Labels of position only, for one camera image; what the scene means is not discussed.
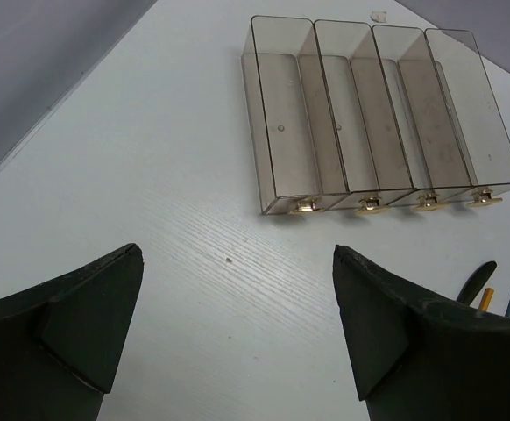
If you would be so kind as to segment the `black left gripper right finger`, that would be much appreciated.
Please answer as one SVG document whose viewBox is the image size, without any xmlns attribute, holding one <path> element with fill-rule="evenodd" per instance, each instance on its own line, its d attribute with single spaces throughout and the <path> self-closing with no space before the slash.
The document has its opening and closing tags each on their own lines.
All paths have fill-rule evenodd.
<svg viewBox="0 0 510 421">
<path fill-rule="evenodd" d="M 510 318 L 456 302 L 348 246 L 333 283 L 372 420 L 510 420 Z"/>
</svg>

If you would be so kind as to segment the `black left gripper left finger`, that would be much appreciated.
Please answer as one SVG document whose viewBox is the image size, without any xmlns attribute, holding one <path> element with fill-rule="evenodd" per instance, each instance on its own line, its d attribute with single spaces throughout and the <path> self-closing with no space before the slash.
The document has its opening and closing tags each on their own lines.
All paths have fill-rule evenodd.
<svg viewBox="0 0 510 421">
<path fill-rule="evenodd" d="M 144 273 L 127 244 L 0 299 L 0 420 L 95 420 L 113 387 Z"/>
</svg>

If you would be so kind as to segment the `orange chopstick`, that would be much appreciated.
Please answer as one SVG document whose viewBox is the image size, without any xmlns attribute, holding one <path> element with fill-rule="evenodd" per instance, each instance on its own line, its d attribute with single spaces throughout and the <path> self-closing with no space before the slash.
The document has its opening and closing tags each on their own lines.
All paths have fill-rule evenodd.
<svg viewBox="0 0 510 421">
<path fill-rule="evenodd" d="M 494 294 L 493 288 L 485 288 L 478 307 L 481 311 L 488 311 L 489 306 L 492 302 L 493 294 Z"/>
</svg>

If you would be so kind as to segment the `black table knife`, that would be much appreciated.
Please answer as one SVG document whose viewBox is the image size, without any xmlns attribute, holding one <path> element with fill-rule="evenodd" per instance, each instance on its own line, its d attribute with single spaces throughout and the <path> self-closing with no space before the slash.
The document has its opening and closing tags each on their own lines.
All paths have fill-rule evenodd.
<svg viewBox="0 0 510 421">
<path fill-rule="evenodd" d="M 497 262 L 494 260 L 490 260 L 479 266 L 465 282 L 456 301 L 458 303 L 470 305 L 481 289 L 486 285 L 497 266 Z"/>
</svg>

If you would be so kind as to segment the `smoky clear bin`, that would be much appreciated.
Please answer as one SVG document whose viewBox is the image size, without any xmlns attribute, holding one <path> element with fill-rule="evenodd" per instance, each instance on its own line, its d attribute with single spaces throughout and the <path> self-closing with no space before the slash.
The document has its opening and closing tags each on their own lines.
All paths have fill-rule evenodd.
<svg viewBox="0 0 510 421">
<path fill-rule="evenodd" d="M 500 203 L 510 191 L 510 139 L 477 42 L 466 30 L 424 32 L 471 177 L 471 187 L 450 202 Z"/>
<path fill-rule="evenodd" d="M 241 65 L 262 213 L 330 210 L 348 187 L 313 22 L 252 17 Z"/>
<path fill-rule="evenodd" d="M 414 186 L 393 204 L 439 211 L 471 187 L 471 177 L 426 34 L 376 24 L 372 36 Z"/>
<path fill-rule="evenodd" d="M 314 30 L 345 180 L 333 207 L 384 213 L 415 187 L 372 28 L 317 19 Z"/>
</svg>

